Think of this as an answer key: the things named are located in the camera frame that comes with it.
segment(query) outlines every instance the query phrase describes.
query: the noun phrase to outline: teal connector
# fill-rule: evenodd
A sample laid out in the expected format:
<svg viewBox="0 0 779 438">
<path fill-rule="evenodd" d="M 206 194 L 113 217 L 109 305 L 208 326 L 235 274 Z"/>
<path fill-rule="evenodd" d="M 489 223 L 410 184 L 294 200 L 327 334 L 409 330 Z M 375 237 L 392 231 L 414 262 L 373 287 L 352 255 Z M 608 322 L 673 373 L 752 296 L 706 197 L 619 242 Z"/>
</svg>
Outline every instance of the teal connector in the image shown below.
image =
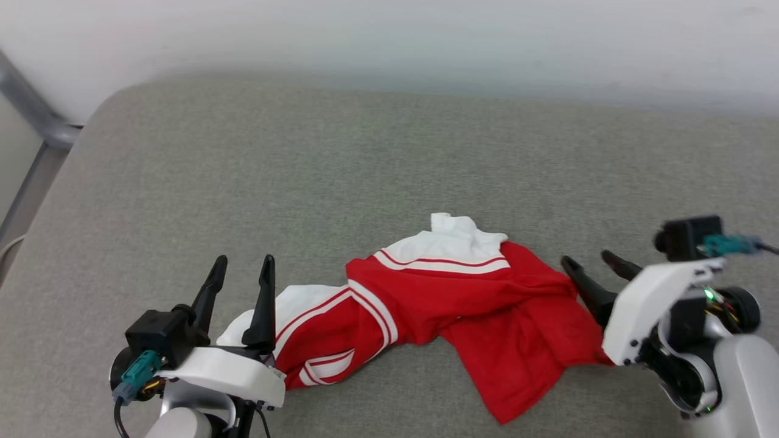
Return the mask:
<svg viewBox="0 0 779 438">
<path fill-rule="evenodd" d="M 162 368 L 162 361 L 157 353 L 151 350 L 141 353 L 136 361 L 127 368 L 127 371 L 122 374 L 122 382 L 111 393 L 114 401 L 121 398 L 124 406 L 130 404 L 130 401 L 136 399 L 138 391 L 146 382 L 152 380 L 154 374 L 160 368 Z"/>
<path fill-rule="evenodd" d="M 122 382 L 140 388 L 151 380 L 160 368 L 162 368 L 160 356 L 154 351 L 146 350 L 122 374 Z"/>
<path fill-rule="evenodd" d="M 746 235 L 708 235 L 703 238 L 700 250 L 709 257 L 753 254 L 760 251 L 760 238 Z"/>
</svg>

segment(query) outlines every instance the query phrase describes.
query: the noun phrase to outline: white fabric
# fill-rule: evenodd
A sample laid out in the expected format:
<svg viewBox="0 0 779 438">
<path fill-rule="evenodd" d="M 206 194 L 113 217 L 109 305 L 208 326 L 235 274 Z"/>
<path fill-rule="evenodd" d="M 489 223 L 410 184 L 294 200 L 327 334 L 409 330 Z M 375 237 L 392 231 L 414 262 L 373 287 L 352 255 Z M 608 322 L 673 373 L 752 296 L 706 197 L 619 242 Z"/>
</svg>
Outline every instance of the white fabric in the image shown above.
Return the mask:
<svg viewBox="0 0 779 438">
<path fill-rule="evenodd" d="M 500 253 L 500 245 L 508 236 L 481 231 L 470 217 L 433 213 L 430 229 L 393 243 L 374 256 L 393 270 L 484 274 L 509 267 Z"/>
<path fill-rule="evenodd" d="M 276 335 L 282 334 L 282 330 L 292 323 L 296 318 L 304 313 L 309 312 L 311 309 L 322 305 L 327 300 L 331 299 L 339 292 L 342 292 L 345 286 L 325 286 L 322 284 L 309 284 L 305 286 L 288 286 L 283 292 L 276 297 Z M 337 303 L 328 303 L 327 309 L 331 309 Z M 301 318 L 295 323 L 299 326 L 303 324 L 308 318 L 314 315 L 319 315 L 322 312 L 310 313 L 307 317 Z M 231 347 L 243 347 L 241 342 L 244 331 L 249 328 L 252 323 L 252 317 L 254 316 L 254 309 L 243 312 L 238 318 L 235 318 L 227 329 L 217 339 L 217 345 L 231 346 Z M 279 354 L 284 343 L 289 338 L 289 334 L 279 339 L 276 343 L 276 355 Z"/>
<path fill-rule="evenodd" d="M 326 379 L 346 371 L 346 368 L 349 368 L 349 365 L 351 365 L 353 357 L 354 348 L 337 355 L 311 359 L 308 361 L 308 364 L 311 366 L 311 371 L 313 371 L 318 378 Z"/>
<path fill-rule="evenodd" d="M 324 382 L 322 382 L 322 383 L 315 382 L 308 375 L 309 375 L 309 372 L 306 369 L 306 367 L 301 368 L 300 372 L 298 373 L 298 376 L 300 377 L 300 381 L 303 382 L 303 384 L 306 385 L 307 387 L 315 387 L 316 385 L 326 384 Z"/>
</svg>

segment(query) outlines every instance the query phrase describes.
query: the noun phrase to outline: white wall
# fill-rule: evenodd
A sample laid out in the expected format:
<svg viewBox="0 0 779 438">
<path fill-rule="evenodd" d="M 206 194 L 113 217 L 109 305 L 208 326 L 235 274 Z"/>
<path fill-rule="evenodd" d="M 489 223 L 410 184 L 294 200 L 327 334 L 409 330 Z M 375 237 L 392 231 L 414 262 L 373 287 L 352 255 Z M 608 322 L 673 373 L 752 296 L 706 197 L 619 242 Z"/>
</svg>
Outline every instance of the white wall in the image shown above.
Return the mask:
<svg viewBox="0 0 779 438">
<path fill-rule="evenodd" d="M 775 0 L 6 0 L 0 48 L 76 123 L 180 76 L 779 115 Z"/>
<path fill-rule="evenodd" d="M 30 170 L 41 138 L 0 94 L 0 223 Z"/>
</svg>

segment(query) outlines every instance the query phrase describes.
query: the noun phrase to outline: sleeve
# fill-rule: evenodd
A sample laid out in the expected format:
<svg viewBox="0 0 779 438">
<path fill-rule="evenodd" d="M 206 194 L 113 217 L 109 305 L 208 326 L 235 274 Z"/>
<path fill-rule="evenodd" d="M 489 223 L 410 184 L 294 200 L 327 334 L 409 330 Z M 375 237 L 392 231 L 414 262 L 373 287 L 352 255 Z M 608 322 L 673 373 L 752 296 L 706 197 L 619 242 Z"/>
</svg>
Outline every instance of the sleeve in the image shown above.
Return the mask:
<svg viewBox="0 0 779 438">
<path fill-rule="evenodd" d="M 276 368 L 287 389 L 330 385 L 397 340 L 389 311 L 360 284 L 290 286 L 277 297 Z M 243 345 L 254 311 L 236 318 L 218 345 Z"/>
</svg>

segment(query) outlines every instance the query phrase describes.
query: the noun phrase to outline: red fabric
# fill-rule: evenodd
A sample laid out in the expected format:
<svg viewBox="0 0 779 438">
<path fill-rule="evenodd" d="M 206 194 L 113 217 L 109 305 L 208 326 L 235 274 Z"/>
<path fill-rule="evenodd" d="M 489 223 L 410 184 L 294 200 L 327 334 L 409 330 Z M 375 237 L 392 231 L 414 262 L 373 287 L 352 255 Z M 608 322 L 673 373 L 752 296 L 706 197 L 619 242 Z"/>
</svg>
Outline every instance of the red fabric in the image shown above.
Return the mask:
<svg viewBox="0 0 779 438">
<path fill-rule="evenodd" d="M 610 361 L 601 350 L 601 329 L 576 302 L 569 279 L 530 250 L 501 245 L 511 267 L 486 274 L 392 270 L 374 256 L 352 260 L 347 277 L 372 292 L 393 321 L 376 318 L 348 299 L 300 326 L 277 359 L 287 387 L 307 386 L 304 362 L 354 349 L 346 378 L 383 349 L 389 325 L 394 344 L 427 344 L 442 335 L 460 359 L 489 411 L 504 424 L 544 396 L 563 369 Z M 356 293 L 346 288 L 343 293 Z"/>
</svg>

